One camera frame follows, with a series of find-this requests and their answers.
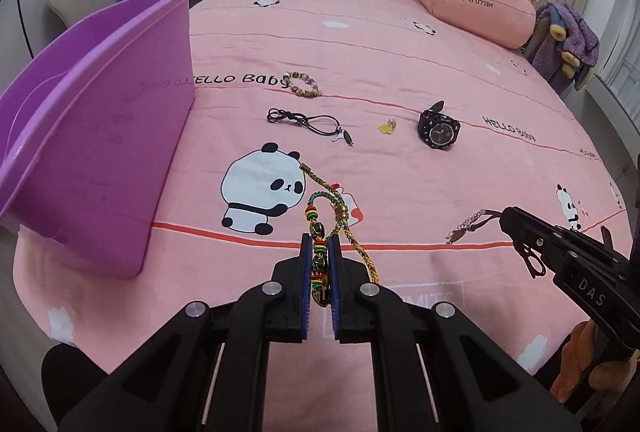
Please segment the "yellow flower hair clip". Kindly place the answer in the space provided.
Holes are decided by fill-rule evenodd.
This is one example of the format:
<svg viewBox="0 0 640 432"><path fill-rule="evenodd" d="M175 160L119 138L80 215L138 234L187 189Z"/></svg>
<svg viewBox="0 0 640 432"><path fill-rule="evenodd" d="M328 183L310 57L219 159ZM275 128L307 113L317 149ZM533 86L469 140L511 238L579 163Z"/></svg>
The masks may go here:
<svg viewBox="0 0 640 432"><path fill-rule="evenodd" d="M397 121L395 119L388 119L385 123L378 126L378 132L384 135L393 134L397 128Z"/></svg>

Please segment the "purple plush clothing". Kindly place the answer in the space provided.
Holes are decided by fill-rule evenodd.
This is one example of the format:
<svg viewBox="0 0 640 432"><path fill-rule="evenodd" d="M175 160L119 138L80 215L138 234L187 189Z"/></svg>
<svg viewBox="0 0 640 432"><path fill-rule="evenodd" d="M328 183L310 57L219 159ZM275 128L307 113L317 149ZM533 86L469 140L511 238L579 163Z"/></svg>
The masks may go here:
<svg viewBox="0 0 640 432"><path fill-rule="evenodd" d="M570 86L579 90L599 56L598 36L574 7L544 2L537 8L524 57L556 94L562 95Z"/></svg>

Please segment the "purple plastic basin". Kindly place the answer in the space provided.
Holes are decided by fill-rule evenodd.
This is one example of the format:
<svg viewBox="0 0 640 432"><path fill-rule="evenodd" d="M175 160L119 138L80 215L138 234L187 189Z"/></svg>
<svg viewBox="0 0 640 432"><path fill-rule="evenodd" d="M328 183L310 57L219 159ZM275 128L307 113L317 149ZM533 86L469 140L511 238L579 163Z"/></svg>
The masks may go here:
<svg viewBox="0 0 640 432"><path fill-rule="evenodd" d="M194 96L189 0L81 19L2 94L2 215L73 268L137 275Z"/></svg>

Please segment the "pink panda bed sheet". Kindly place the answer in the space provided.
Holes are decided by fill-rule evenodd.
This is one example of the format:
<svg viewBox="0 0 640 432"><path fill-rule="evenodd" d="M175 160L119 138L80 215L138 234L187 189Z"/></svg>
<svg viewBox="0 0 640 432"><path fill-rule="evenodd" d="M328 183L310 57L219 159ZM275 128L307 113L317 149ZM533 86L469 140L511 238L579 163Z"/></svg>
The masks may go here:
<svg viewBox="0 0 640 432"><path fill-rule="evenodd" d="M457 242L475 212L518 206L627 252L622 196L596 146L524 58L447 25L418 0L205 0L190 13L195 100L139 275L73 270L22 230L18 295L50 337L112 370L193 300L237 299L294 256L317 190L335 185L382 284L447 301L529 372L584 319L533 278L497 222ZM416 132L443 100L448 150ZM397 121L390 135L378 132Z"/></svg>

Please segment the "black wrist watch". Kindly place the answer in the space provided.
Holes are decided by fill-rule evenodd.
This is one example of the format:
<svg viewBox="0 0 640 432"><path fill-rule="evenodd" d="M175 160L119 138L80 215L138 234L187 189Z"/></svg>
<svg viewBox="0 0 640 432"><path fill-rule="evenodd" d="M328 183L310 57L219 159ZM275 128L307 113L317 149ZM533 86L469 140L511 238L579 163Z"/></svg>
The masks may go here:
<svg viewBox="0 0 640 432"><path fill-rule="evenodd" d="M445 102L440 100L420 114L416 132L429 148L448 150L460 132L460 122L444 114Z"/></svg>

